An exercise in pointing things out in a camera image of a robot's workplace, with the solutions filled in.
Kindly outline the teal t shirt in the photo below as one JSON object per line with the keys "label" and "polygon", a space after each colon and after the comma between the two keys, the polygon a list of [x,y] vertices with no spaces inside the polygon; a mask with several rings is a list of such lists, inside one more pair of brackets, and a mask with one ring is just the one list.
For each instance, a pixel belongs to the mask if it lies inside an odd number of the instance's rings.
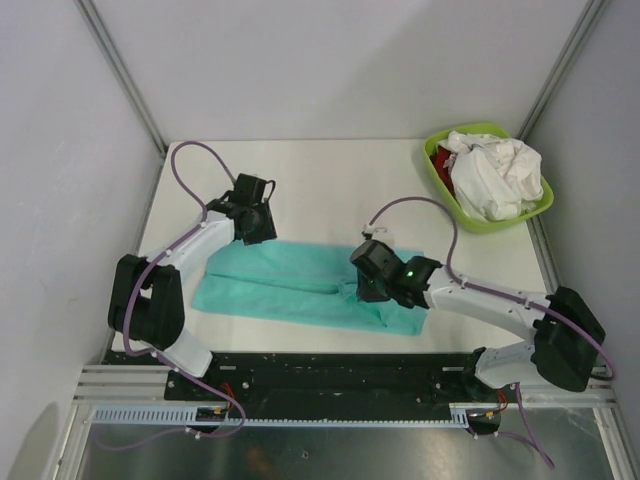
{"label": "teal t shirt", "polygon": [[419,336],[424,310],[359,299],[352,252],[277,240],[234,242],[209,258],[192,307],[208,314]]}

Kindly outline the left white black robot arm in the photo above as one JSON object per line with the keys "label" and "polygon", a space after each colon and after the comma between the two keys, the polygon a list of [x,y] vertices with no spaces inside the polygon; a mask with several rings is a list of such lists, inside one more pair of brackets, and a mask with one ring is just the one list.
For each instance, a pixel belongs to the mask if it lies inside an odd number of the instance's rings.
{"label": "left white black robot arm", "polygon": [[224,247],[276,237],[267,199],[250,204],[216,199],[168,245],[148,256],[123,256],[116,266],[108,324],[122,335],[125,352],[167,362],[188,374],[185,385],[197,398],[214,397],[221,376],[209,368],[213,354],[186,327],[183,286]]}

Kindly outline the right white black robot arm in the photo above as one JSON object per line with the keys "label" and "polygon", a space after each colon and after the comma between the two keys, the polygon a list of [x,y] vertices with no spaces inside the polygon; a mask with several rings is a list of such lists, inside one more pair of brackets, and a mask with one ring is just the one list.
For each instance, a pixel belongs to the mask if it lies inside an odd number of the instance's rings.
{"label": "right white black robot arm", "polygon": [[515,344],[481,347],[467,357],[461,388],[469,399],[484,401],[509,384],[540,380],[569,392],[586,390],[605,332],[574,290],[560,287],[545,295],[481,285],[437,260],[403,261],[375,239],[358,246],[350,262],[366,303],[393,300],[408,309],[456,313],[518,337]]}

